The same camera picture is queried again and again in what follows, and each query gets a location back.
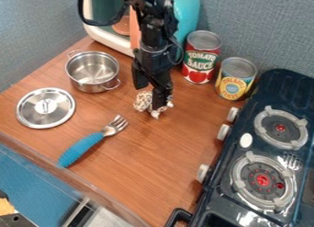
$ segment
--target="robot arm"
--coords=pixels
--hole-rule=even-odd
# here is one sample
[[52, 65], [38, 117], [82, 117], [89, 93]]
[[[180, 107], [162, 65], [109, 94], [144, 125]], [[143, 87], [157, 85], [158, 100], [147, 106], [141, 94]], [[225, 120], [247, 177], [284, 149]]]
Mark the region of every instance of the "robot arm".
[[178, 21], [174, 15], [174, 0], [124, 1], [124, 6], [116, 17], [106, 24], [99, 24], [84, 18], [83, 0], [79, 0], [80, 17], [87, 25], [111, 25], [119, 21], [128, 5], [132, 5], [141, 30], [140, 48], [134, 50], [135, 60], [132, 64], [134, 86], [142, 89], [152, 84], [152, 110], [170, 106], [173, 93], [170, 71], [178, 64], [175, 62], [178, 44], [174, 33]]

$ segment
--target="blue plastic fork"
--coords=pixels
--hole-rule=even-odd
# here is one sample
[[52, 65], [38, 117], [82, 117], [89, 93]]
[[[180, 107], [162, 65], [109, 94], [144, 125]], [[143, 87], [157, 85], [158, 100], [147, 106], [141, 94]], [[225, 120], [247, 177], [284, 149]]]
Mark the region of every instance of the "blue plastic fork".
[[127, 126], [128, 122], [126, 119], [123, 119], [120, 115], [116, 116], [116, 118], [106, 125], [100, 132], [86, 136], [67, 149], [59, 158], [58, 165], [61, 167], [68, 167], [69, 165], [72, 165], [90, 148], [101, 142], [105, 137], [118, 134]]

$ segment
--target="stove burner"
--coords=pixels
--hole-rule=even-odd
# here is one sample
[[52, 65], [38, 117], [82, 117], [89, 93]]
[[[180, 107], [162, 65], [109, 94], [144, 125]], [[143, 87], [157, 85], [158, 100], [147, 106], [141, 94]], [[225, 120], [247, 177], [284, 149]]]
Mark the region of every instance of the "stove burner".
[[246, 165], [241, 170], [241, 179], [255, 197], [265, 200], [280, 198], [284, 195], [285, 180], [270, 165], [252, 164]]
[[299, 150], [308, 140], [308, 122], [283, 110], [265, 107], [254, 121], [256, 134], [279, 149]]
[[263, 210], [282, 210], [293, 199], [293, 172], [277, 161], [247, 152], [231, 171], [234, 189]]

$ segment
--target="tin can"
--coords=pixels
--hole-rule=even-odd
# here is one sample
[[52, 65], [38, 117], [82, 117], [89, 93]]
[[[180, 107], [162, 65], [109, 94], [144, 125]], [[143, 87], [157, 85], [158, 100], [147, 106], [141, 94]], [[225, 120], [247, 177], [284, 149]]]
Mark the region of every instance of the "tin can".
[[251, 62], [230, 57], [222, 61], [216, 80], [216, 91], [228, 100], [241, 100], [246, 97], [257, 75], [257, 68]]
[[208, 83], [214, 76], [220, 55], [221, 41], [217, 34], [199, 30], [187, 36], [182, 74], [194, 84]]

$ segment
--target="stainless steel pot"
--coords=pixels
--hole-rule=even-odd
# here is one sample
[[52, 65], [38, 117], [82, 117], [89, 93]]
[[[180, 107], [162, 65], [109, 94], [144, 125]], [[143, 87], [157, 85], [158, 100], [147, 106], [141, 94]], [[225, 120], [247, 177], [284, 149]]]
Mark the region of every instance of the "stainless steel pot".
[[71, 51], [65, 70], [71, 83], [86, 93], [99, 93], [116, 89], [119, 64], [111, 55], [100, 51]]

